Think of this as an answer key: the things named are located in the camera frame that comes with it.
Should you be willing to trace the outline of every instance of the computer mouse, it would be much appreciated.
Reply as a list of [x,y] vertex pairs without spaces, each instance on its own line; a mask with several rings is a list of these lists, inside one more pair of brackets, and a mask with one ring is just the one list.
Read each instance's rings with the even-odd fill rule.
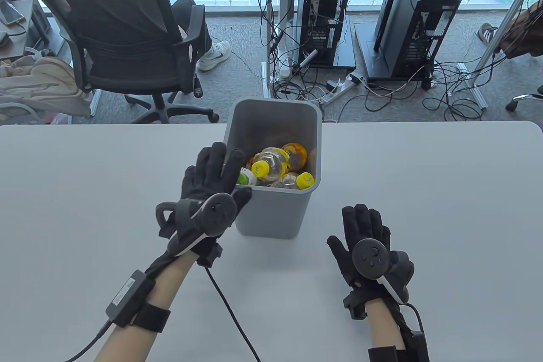
[[6,31],[0,31],[0,48],[5,46],[9,41],[9,36]]

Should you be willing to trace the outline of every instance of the computer tower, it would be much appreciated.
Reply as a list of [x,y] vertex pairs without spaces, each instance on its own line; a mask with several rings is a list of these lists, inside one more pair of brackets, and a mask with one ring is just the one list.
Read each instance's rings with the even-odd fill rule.
[[347,0],[298,0],[295,23],[300,44],[295,58],[298,63],[317,50],[313,66],[334,64],[346,7]]
[[421,67],[436,57],[460,2],[394,0],[380,49],[391,78],[408,79],[418,73],[416,80],[428,75]]

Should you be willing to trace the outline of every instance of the power strip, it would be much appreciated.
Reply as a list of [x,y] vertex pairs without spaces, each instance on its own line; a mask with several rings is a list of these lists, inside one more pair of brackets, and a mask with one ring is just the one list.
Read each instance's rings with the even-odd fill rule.
[[361,73],[351,72],[345,77],[345,82],[338,81],[337,83],[333,83],[328,81],[326,88],[330,92],[322,99],[322,104],[326,106],[327,104],[332,103],[352,88],[358,86],[362,82],[362,79]]

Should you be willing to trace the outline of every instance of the gloved hand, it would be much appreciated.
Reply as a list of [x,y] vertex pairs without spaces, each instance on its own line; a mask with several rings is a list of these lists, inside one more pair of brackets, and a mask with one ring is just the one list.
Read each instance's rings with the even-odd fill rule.
[[344,207],[343,228],[347,250],[337,236],[330,236],[326,243],[338,262],[339,271],[349,286],[363,298],[363,303],[377,298],[389,298],[388,291],[377,281],[361,276],[353,264],[353,248],[362,239],[373,238],[380,241],[390,251],[390,229],[383,226],[381,215],[366,205]]
[[[225,143],[213,143],[211,147],[202,149],[196,159],[196,166],[190,166],[185,171],[181,198],[204,201],[217,193],[232,194],[239,178],[239,171],[245,162],[245,154],[241,150],[233,150],[225,163],[226,155]],[[250,187],[239,189],[232,194],[232,197],[236,201],[239,214],[239,211],[250,201],[252,189]],[[219,237],[205,238],[191,250],[198,256],[206,257]]]

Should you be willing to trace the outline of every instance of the foot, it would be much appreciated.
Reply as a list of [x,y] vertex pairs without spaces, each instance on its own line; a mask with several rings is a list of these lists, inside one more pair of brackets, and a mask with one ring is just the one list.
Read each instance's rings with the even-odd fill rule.
[[488,45],[492,38],[494,38],[494,32],[497,29],[497,27],[493,27],[488,22],[485,22],[483,25],[481,25],[481,28],[479,28],[477,36],[485,45]]
[[196,67],[201,71],[209,71],[220,62],[227,60],[230,52],[232,52],[232,47],[228,41],[214,42],[211,49],[196,62]]

